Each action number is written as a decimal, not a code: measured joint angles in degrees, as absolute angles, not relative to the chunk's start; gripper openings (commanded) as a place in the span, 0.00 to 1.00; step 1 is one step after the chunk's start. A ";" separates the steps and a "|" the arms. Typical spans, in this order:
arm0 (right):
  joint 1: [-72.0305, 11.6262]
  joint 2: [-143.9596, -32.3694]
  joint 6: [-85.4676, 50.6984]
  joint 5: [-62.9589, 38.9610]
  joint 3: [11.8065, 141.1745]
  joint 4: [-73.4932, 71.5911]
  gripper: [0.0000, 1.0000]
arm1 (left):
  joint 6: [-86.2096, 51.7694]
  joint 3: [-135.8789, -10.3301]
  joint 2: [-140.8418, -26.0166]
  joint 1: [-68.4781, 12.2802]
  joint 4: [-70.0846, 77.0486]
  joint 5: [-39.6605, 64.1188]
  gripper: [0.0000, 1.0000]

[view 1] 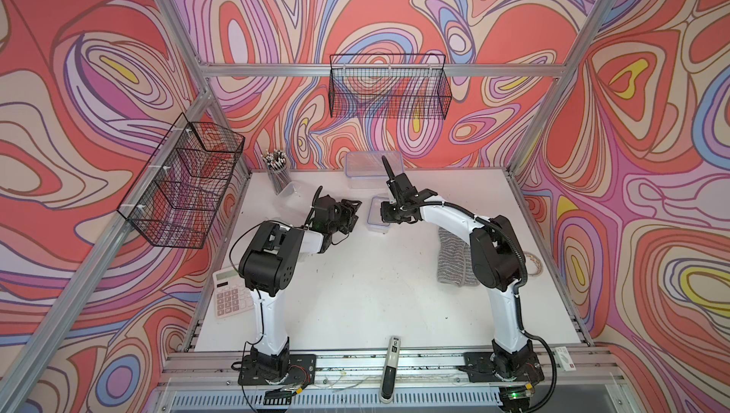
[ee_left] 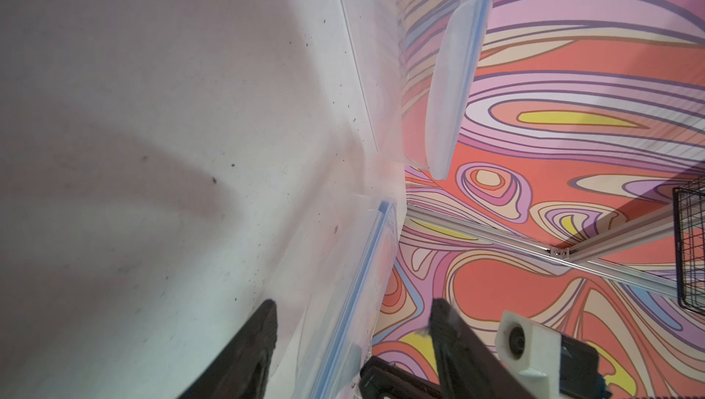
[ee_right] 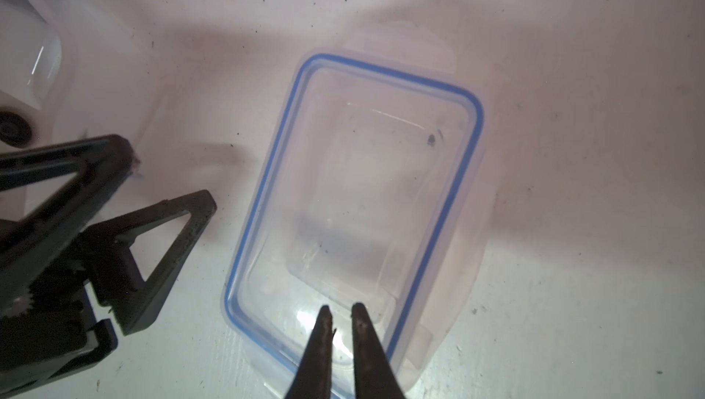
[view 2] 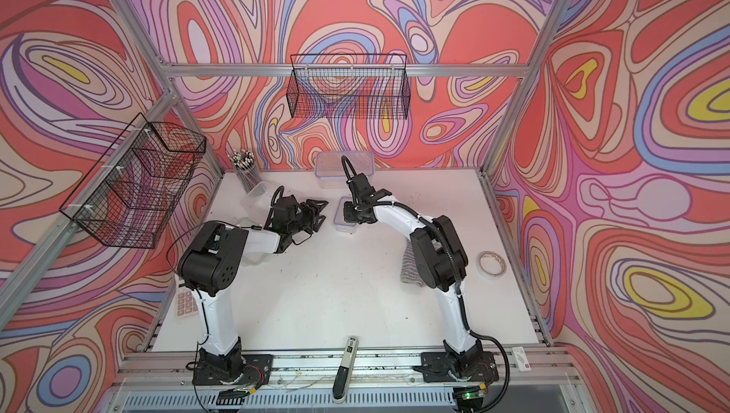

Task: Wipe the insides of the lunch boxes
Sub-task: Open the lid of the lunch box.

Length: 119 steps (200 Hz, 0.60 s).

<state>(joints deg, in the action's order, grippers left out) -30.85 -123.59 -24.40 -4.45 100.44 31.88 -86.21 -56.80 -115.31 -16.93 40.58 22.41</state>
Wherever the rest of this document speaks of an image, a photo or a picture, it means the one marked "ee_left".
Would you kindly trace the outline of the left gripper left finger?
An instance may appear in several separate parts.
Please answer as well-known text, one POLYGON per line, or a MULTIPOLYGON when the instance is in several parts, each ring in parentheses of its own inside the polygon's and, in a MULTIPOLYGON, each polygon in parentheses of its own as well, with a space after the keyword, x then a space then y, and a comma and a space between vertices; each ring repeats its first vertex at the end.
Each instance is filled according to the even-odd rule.
POLYGON ((263 398, 277 341, 277 310, 268 299, 253 312, 233 339, 209 364, 182 398, 263 398))

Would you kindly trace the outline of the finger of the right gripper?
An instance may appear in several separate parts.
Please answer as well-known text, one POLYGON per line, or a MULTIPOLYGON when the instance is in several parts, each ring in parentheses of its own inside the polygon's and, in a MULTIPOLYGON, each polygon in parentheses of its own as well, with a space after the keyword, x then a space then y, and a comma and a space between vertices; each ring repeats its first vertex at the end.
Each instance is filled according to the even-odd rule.
POLYGON ((442 399, 438 384, 423 380, 377 356, 360 371, 359 391, 363 399, 442 399))

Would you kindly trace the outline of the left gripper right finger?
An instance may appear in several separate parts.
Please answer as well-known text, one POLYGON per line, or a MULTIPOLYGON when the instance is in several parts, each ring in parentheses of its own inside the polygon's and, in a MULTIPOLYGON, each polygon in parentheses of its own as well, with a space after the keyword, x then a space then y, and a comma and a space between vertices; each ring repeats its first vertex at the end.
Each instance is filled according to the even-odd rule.
POLYGON ((431 304, 429 333, 444 398, 532 397, 442 298, 431 304))

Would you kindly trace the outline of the small clear box blue lid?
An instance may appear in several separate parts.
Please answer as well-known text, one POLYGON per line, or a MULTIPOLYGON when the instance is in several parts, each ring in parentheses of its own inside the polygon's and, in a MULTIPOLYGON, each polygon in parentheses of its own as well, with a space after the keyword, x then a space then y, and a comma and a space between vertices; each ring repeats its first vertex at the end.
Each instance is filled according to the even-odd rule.
POLYGON ((266 397, 359 397, 399 237, 391 196, 315 203, 264 290, 278 318, 266 397))

